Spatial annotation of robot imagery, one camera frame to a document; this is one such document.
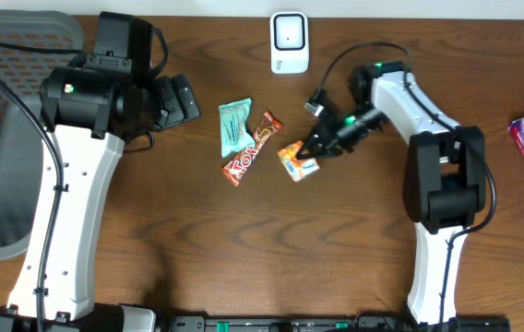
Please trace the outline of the small orange juice box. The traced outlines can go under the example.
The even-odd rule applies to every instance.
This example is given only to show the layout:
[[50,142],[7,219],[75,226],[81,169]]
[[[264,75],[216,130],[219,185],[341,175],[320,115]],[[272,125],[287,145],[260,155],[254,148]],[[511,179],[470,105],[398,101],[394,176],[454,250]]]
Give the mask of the small orange juice box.
[[285,167],[287,173],[295,182],[300,182],[304,178],[320,170],[315,159],[298,160],[296,158],[296,154],[303,144],[304,143],[299,140],[282,148],[278,152],[281,164]]

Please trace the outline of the teal snack wrapper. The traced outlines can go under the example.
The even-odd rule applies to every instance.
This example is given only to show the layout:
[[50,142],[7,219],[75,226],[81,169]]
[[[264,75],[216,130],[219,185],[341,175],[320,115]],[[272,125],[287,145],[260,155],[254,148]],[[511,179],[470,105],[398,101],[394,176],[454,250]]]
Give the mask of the teal snack wrapper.
[[246,127],[251,105],[252,100],[246,98],[219,106],[220,154],[223,158],[255,143]]

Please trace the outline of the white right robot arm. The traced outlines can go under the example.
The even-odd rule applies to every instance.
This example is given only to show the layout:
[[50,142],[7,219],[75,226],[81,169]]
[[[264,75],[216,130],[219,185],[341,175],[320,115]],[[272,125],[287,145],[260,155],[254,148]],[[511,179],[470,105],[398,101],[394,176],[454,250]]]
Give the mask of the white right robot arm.
[[401,61],[359,66],[348,85],[355,107],[345,115],[324,89],[307,100],[319,122],[296,157],[338,157],[382,125],[395,127],[408,146],[402,198],[417,241],[406,307],[417,326],[451,330],[462,246],[486,201],[482,132],[445,116]]

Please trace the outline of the red Top chocolate bar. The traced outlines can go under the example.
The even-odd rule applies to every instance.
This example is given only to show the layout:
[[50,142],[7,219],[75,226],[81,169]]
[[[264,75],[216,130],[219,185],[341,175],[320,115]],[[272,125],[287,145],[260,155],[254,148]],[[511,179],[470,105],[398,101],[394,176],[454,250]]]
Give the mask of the red Top chocolate bar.
[[238,186],[244,174],[251,167],[266,142],[283,127],[283,124],[270,111],[263,113],[254,132],[253,144],[246,146],[235,155],[222,169],[223,175],[233,186]]

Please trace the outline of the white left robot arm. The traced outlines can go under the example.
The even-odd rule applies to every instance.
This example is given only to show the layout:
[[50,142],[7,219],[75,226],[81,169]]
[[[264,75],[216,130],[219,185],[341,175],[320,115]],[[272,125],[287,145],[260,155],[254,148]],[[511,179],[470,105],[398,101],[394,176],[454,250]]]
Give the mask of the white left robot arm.
[[188,78],[58,67],[41,86],[42,179],[24,265],[0,331],[155,331],[157,314],[96,300],[105,199],[125,145],[200,115]]

